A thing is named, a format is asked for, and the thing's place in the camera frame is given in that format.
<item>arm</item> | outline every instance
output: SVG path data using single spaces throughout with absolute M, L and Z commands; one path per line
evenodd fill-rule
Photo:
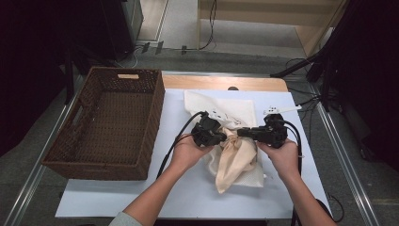
M 175 146 L 170 164 L 161 176 L 132 201 L 123 212 L 135 218 L 142 225 L 153 225 L 176 182 L 213 148 L 199 148 L 192 137 L 182 139 Z
M 272 160 L 279 177 L 290 193 L 301 223 L 303 225 L 336 225 L 313 197 L 299 174 L 296 144 L 287 139 L 279 149 L 274 149 L 261 142 L 257 142 L 257 145 Z

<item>black cable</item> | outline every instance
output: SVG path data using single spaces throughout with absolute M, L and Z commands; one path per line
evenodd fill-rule
M 287 89 L 288 89 L 288 90 L 293 90 L 293 91 L 296 91 L 296 92 L 300 92 L 300 93 L 305 93 L 305 94 L 310 94 L 310 95 L 317 95 L 317 94 L 314 93 L 314 92 L 303 91 L 303 90 L 294 89 L 294 88 L 290 88 L 290 87 L 287 87 Z
M 302 141 L 300 139 L 300 134 L 299 131 L 296 129 L 296 127 L 290 123 L 289 121 L 285 121 L 285 120 L 276 120 L 276 122 L 281 122 L 281 123 L 286 123 L 289 126 L 291 126 L 291 128 L 294 129 L 295 133 L 296 133 L 296 142 L 297 142 L 297 146 L 298 146 L 298 170 L 299 170 L 299 174 L 302 173 Z
M 214 24 L 215 24 L 216 10 L 217 10 L 217 1 L 214 0 L 214 3 L 212 4 L 212 7 L 211 7 L 211 13 L 209 15 L 209 24 L 211 25 L 211 35 L 209 37 L 208 42 L 204 46 L 200 47 L 199 49 L 192 49 L 192 48 L 191 49 L 162 48 L 162 49 L 176 50 L 176 51 L 200 51 L 200 50 L 203 50 L 206 47 L 208 47 L 208 45 L 214 39 Z
M 200 112 L 194 114 L 194 115 L 185 123 L 185 125 L 183 126 L 183 128 L 182 128 L 182 130 L 180 131 L 179 135 L 176 136 L 175 140 L 173 141 L 172 145 L 170 146 L 170 149 L 169 149 L 167 155 L 165 155 L 164 160 L 162 161 L 161 167 L 159 168 L 158 174 L 156 175 L 156 178 L 157 178 L 157 179 L 158 179 L 158 177 L 162 174 L 162 172 L 164 171 L 165 164 L 167 163 L 167 161 L 168 161 L 168 159 L 169 159 L 169 156 L 170 156 L 170 154 L 171 154 L 171 152 L 172 152 L 174 146 L 176 146 L 176 144 L 179 143 L 180 140 L 182 140 L 182 139 L 184 139 L 184 138 L 186 138 L 186 137 L 192 136 L 192 135 L 188 135 L 188 136 L 185 136 L 185 137 L 180 137 L 180 136 L 182 135 L 182 133 L 184 132 L 185 128 L 186 128 L 186 127 L 188 126 L 188 124 L 189 124 L 192 120 L 194 120 L 194 118 L 196 118 L 198 115 L 205 115 L 205 114 L 206 114 L 205 112 L 200 111 Z
M 292 59 L 288 60 L 288 61 L 285 63 L 285 70 L 288 69 L 288 64 L 289 64 L 290 62 L 292 62 L 292 61 L 294 61 L 294 60 L 305 60 L 305 59 L 306 59 L 306 58 L 292 58 Z M 291 74 L 292 74 L 292 75 L 301 75 L 301 76 L 306 75 L 309 71 L 308 71 L 308 69 L 306 68 L 306 66 L 304 66 L 303 68 L 305 69 L 306 73 L 304 73 L 304 74 L 298 74 L 298 73 L 292 72 Z
M 310 108 L 312 107 L 312 106 L 314 106 L 314 103 L 319 103 L 320 102 L 320 100 L 315 100 L 315 101 L 313 101 L 307 108 L 306 108 L 306 110 L 304 110 L 304 111 L 299 111 L 299 112 L 305 112 L 305 114 L 303 115 L 303 117 L 300 119 L 301 121 L 303 121 L 304 119 L 305 119 L 305 117 L 306 117 L 306 115 L 308 114 L 308 111 L 310 111 Z
M 339 223 L 339 222 L 341 222 L 341 221 L 343 220 L 343 218 L 344 218 L 344 216 L 345 216 L 345 211 L 344 211 L 344 209 L 343 209 L 343 205 L 341 204 L 341 202 L 340 202 L 337 198 L 335 198 L 334 196 L 332 196 L 332 195 L 329 194 L 329 193 L 328 193 L 328 197 L 329 197 L 329 198 L 332 198 L 333 200 L 335 200 L 335 202 L 337 202 L 337 204 L 339 204 L 340 207 L 341 207 L 341 209 L 343 210 L 343 214 L 341 215 L 340 218 L 338 218 L 338 219 L 333 219 L 334 222 Z
M 311 117 L 313 116 L 313 111 L 316 109 L 318 103 L 314 105 L 314 108 L 311 110 Z M 311 145 L 311 117 L 309 118 L 309 145 Z
M 300 103 L 300 104 L 297 104 L 297 105 L 301 105 L 301 106 L 306 105 L 306 104 L 308 104 L 310 102 L 320 100 L 320 97 L 321 97 L 320 95 L 314 96 L 314 97 L 310 98 L 308 101 Z
M 209 37 L 208 42 L 204 46 L 200 47 L 199 50 L 203 50 L 206 47 L 208 47 L 208 45 L 214 39 L 214 24 L 215 24 L 216 10 L 217 10 L 217 1 L 214 0 L 214 3 L 212 4 L 212 8 L 211 8 L 211 14 L 209 15 L 209 24 L 211 25 L 211 36 Z

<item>beige cloth bag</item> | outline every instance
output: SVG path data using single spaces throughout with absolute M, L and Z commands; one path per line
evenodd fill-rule
M 262 187 L 264 174 L 261 155 L 251 138 L 238 137 L 236 129 L 256 126 L 251 100 L 215 99 L 193 91 L 184 91 L 184 108 L 191 115 L 200 111 L 222 125 L 228 139 L 203 156 L 207 169 L 215 176 L 219 193 L 231 185 Z M 196 117 L 193 123 L 200 120 Z

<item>wrist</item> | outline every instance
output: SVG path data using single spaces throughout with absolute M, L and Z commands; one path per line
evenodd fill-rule
M 185 172 L 188 170 L 184 167 L 181 166 L 177 166 L 175 164 L 171 164 L 167 167 L 166 169 L 167 171 L 169 171 L 171 174 L 176 175 L 178 177 L 181 177 L 185 174 Z
M 293 172 L 287 172 L 287 173 L 279 173 L 279 177 L 282 182 L 285 183 L 291 183 L 294 182 L 298 179 L 301 180 L 301 176 L 299 174 L 299 171 L 295 170 Z

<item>forearm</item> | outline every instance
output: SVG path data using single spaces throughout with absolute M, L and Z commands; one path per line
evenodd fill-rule
M 283 179 L 303 225 L 336 225 L 313 197 L 299 173 Z
M 167 168 L 164 173 L 123 212 L 135 218 L 142 225 L 153 225 L 156 221 L 170 190 L 184 174 L 183 169 Z

